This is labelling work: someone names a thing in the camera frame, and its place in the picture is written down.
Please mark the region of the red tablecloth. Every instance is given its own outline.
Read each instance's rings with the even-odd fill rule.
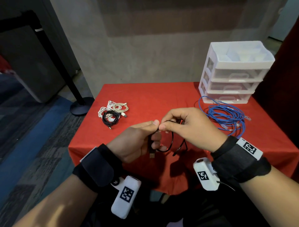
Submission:
[[[107,144],[131,125],[155,119],[161,121],[173,108],[198,107],[198,84],[105,84],[68,147],[74,164],[77,165],[92,148]],[[129,107],[128,117],[121,117],[112,130],[98,117],[100,107],[107,106],[109,100],[127,102]],[[209,105],[201,102],[203,108]],[[253,98],[237,107],[251,118],[245,122],[246,131],[242,137],[262,150],[274,167],[291,177],[299,161],[299,150]],[[162,144],[169,146],[170,141],[171,133],[163,133]],[[175,135],[172,150],[176,150],[181,142],[182,138]],[[124,164],[124,168],[151,188],[170,195],[179,194],[199,184],[192,165],[197,158],[209,157],[209,152],[187,144],[188,152],[184,154],[173,157],[172,152],[159,152],[154,159],[146,154],[131,164]]]

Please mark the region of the black wristband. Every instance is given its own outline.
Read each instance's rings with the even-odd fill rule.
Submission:
[[[77,165],[73,174],[94,192],[108,185],[122,173],[122,162],[102,144],[87,154]]]
[[[237,138],[230,136],[211,156],[212,166],[219,176],[226,180],[234,179],[238,183],[246,182],[255,176],[263,176],[271,171],[271,165],[265,157],[257,160],[243,147],[236,144]]]

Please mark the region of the white cable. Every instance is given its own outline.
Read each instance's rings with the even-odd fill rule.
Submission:
[[[103,112],[113,110],[117,113],[121,113],[122,116],[127,117],[127,115],[124,113],[129,110],[129,107],[127,106],[127,103],[116,103],[113,101],[108,101],[107,107],[102,106],[98,112],[98,115],[100,118],[103,118]],[[114,118],[112,118],[112,114],[107,114],[108,121],[112,122],[114,121]]]

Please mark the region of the stanchion base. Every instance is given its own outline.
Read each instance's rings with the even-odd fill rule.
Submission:
[[[85,116],[87,114],[87,112],[89,111],[90,107],[94,102],[94,98],[85,97],[83,99],[85,101],[84,105],[80,105],[77,101],[73,102],[73,104],[70,107],[71,114],[75,116]]]

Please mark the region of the coiled blue cable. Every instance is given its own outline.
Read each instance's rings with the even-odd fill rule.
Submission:
[[[203,98],[207,97],[211,100],[213,100],[216,105],[210,105],[208,107],[208,112],[205,113],[201,106],[199,101]],[[229,105],[227,103],[221,102],[221,101],[215,101],[214,99],[208,97],[208,96],[202,96],[198,100],[199,108],[202,112],[204,112],[208,118],[210,118],[212,121],[217,122],[220,124],[221,128],[218,128],[220,130],[224,131],[231,131],[230,135],[235,135],[238,139],[243,135],[245,132],[246,126],[245,126],[245,114],[242,110],[239,108]]]

